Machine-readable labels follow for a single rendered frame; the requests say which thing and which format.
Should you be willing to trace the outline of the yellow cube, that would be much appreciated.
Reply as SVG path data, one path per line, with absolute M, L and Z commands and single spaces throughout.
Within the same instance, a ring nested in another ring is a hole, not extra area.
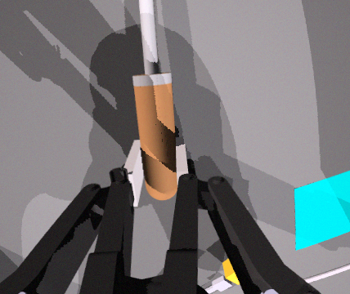
M 234 273 L 233 268 L 231 267 L 230 261 L 227 259 L 222 264 L 223 264 L 223 269 L 224 269 L 226 278 L 232 281 L 233 283 L 236 283 L 239 285 L 239 281 L 236 278 L 236 274 Z

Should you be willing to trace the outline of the teal square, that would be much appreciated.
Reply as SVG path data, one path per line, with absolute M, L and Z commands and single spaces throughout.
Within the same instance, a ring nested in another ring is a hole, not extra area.
M 294 189 L 296 250 L 350 231 L 350 171 Z

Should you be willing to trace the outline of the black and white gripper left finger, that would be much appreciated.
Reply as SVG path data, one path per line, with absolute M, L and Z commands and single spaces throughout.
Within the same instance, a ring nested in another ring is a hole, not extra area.
M 79 192 L 18 269 L 0 282 L 0 294 L 65 294 L 97 235 L 79 294 L 116 294 L 118 275 L 131 277 L 134 207 L 144 177 L 140 140 L 133 142 L 126 163 L 109 173 L 110 186 L 89 184 Z

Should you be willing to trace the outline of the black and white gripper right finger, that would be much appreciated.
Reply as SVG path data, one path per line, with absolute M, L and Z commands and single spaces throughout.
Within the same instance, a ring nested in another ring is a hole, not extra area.
M 176 137 L 176 164 L 177 197 L 160 294 L 197 293 L 198 209 L 208 210 L 244 294 L 321 294 L 283 263 L 225 178 L 197 178 L 184 137 Z

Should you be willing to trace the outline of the white combination wrench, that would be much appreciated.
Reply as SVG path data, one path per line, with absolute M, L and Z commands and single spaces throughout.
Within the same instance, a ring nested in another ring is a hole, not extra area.
M 220 278 L 217 278 L 212 281 L 211 287 L 208 287 L 205 289 L 208 293 L 214 292 L 216 290 L 219 290 L 220 292 L 231 287 L 232 283 L 229 279 L 227 279 L 225 276 L 222 276 Z

